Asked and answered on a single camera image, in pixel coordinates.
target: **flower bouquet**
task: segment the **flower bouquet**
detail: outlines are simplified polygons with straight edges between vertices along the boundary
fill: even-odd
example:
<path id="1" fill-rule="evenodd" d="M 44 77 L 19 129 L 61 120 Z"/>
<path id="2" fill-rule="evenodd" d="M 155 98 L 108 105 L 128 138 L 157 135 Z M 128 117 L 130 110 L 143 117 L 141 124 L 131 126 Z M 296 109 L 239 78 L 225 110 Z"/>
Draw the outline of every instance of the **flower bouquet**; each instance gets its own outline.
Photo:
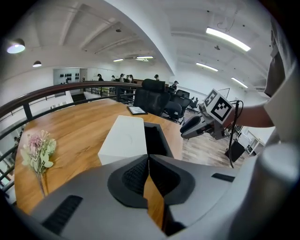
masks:
<path id="1" fill-rule="evenodd" d="M 41 135 L 28 135 L 28 145 L 24 144 L 21 149 L 21 156 L 23 158 L 22 164 L 29 166 L 34 170 L 43 196 L 45 192 L 41 180 L 41 175 L 47 168 L 53 166 L 53 162 L 49 161 L 49 157 L 54 153 L 56 148 L 55 139 L 49 138 L 49 133 L 42 130 Z"/>

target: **pink flower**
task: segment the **pink flower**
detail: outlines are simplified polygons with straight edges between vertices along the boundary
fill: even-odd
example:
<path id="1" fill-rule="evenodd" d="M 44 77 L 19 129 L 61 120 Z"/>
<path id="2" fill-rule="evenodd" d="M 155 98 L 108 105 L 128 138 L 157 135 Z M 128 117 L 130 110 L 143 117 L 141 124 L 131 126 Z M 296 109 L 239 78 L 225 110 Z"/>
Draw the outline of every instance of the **pink flower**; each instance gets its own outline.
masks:
<path id="1" fill-rule="evenodd" d="M 39 135 L 34 134 L 30 136 L 28 145 L 32 155 L 35 155 L 36 150 L 42 145 L 42 139 Z"/>

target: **person's arm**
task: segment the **person's arm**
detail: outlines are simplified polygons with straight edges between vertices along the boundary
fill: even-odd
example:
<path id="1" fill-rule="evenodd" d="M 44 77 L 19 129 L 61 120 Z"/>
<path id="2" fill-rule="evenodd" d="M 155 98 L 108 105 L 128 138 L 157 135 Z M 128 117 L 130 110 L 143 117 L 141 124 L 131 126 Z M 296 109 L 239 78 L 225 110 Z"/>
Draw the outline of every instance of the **person's arm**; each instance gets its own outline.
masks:
<path id="1" fill-rule="evenodd" d="M 270 128 L 274 124 L 271 118 L 268 116 L 266 110 L 264 109 L 265 103 L 261 105 L 244 107 L 243 111 L 240 114 L 241 107 L 239 107 L 238 115 L 239 118 L 236 121 L 236 125 L 247 126 L 254 128 Z M 233 109 L 229 114 L 228 118 L 225 120 L 223 126 L 226 128 L 234 120 L 235 110 Z"/>

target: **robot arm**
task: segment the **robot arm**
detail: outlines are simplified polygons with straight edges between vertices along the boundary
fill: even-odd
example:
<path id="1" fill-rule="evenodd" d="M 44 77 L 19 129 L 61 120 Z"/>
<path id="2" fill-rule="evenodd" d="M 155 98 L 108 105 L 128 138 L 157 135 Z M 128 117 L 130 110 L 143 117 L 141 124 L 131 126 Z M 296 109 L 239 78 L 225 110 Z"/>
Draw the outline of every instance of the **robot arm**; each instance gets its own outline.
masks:
<path id="1" fill-rule="evenodd" d="M 233 105 L 217 90 L 213 89 L 199 106 L 200 113 L 190 118 L 180 129 L 182 138 L 192 138 L 209 133 L 216 140 L 229 135 L 223 123 L 233 110 Z"/>

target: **tablet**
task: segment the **tablet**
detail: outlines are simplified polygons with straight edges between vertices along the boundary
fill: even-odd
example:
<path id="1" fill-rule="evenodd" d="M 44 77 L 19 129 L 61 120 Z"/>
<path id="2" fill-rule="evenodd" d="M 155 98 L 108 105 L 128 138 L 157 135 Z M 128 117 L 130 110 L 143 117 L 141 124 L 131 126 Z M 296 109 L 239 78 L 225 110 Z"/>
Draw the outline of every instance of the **tablet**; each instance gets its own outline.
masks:
<path id="1" fill-rule="evenodd" d="M 145 112 L 142 108 L 140 107 L 127 107 L 132 115 L 143 115 L 143 114 L 148 114 L 147 112 Z"/>

